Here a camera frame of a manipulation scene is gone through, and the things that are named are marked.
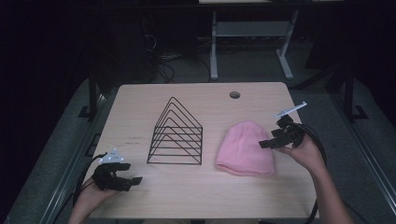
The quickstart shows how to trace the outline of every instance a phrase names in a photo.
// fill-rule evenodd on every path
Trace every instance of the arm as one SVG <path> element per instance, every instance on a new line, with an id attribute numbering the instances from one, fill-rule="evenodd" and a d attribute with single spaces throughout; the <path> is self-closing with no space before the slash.
<path id="1" fill-rule="evenodd" d="M 332 182 L 318 147 L 307 134 L 298 147 L 282 147 L 278 151 L 294 158 L 311 174 L 317 193 L 318 210 L 322 223 L 353 223 Z"/>
<path id="2" fill-rule="evenodd" d="M 100 190 L 89 178 L 81 187 L 82 192 L 79 194 L 72 214 L 69 218 L 69 224 L 83 224 L 90 214 L 98 208 L 106 199 L 116 195 L 119 191 L 113 189 Z"/>

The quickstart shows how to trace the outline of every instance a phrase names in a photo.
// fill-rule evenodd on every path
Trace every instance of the white tag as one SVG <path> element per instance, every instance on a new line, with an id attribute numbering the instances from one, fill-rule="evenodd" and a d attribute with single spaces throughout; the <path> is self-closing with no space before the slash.
<path id="1" fill-rule="evenodd" d="M 283 110 L 280 111 L 279 114 L 274 115 L 274 118 L 280 119 L 281 117 L 293 112 L 294 110 L 298 110 L 298 109 L 300 109 L 303 106 L 306 106 L 306 102 L 303 102 L 302 104 L 297 105 L 297 106 L 292 107 L 292 108 L 289 108 L 289 109 L 283 109 Z"/>

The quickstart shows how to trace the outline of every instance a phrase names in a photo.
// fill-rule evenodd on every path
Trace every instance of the dark background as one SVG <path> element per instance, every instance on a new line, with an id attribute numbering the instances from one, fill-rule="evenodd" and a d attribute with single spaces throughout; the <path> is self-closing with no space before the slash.
<path id="1" fill-rule="evenodd" d="M 317 40 L 307 66 L 325 69 L 340 61 L 347 64 L 371 90 L 393 125 L 394 9 L 383 1 L 326 13 L 302 10 L 294 33 L 294 38 L 303 35 Z M 208 12 L 178 12 L 172 16 L 157 12 L 153 23 L 142 27 L 145 13 L 97 16 L 78 10 L 73 1 L 3 0 L 0 10 L 0 221 L 5 219 L 70 98 L 90 73 L 98 76 L 101 91 L 122 83 L 148 83 L 155 77 L 156 59 L 145 51 L 145 28 L 158 35 L 159 44 L 186 54 L 194 54 L 191 46 L 196 36 L 210 36 L 211 29 L 203 25 L 210 24 Z M 125 36 L 134 41 L 128 42 Z M 109 52 L 120 61 L 111 59 L 106 54 Z M 135 63 L 126 65 L 131 60 Z"/>

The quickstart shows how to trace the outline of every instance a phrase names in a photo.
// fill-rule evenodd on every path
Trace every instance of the metal frame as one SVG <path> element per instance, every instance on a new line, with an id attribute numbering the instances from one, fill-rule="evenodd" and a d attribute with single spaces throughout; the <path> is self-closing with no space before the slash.
<path id="1" fill-rule="evenodd" d="M 147 163 L 201 165 L 202 143 L 202 125 L 171 97 L 155 124 Z"/>
<path id="2" fill-rule="evenodd" d="M 217 12 L 213 12 L 212 21 L 212 49 L 210 51 L 210 78 L 219 78 L 218 62 L 216 56 L 217 36 L 285 36 L 281 49 L 276 50 L 283 73 L 287 79 L 293 79 L 286 51 L 288 50 L 294 25 L 297 21 L 299 10 L 294 10 L 289 21 L 217 21 Z"/>

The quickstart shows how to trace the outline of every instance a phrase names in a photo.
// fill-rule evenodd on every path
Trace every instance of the black equipment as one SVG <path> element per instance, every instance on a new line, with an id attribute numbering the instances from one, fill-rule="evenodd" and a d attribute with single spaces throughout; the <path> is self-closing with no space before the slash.
<path id="1" fill-rule="evenodd" d="M 104 163 L 96 167 L 92 179 L 99 189 L 114 189 L 119 191 L 129 191 L 131 186 L 139 185 L 143 177 L 126 179 L 118 177 L 117 171 L 126 171 L 131 167 L 130 163 Z"/>
<path id="2" fill-rule="evenodd" d="M 293 147 L 299 146 L 303 142 L 305 131 L 289 115 L 285 115 L 276 122 L 280 129 L 271 131 L 274 136 L 271 140 L 260 141 L 261 148 L 280 148 L 290 143 Z"/>

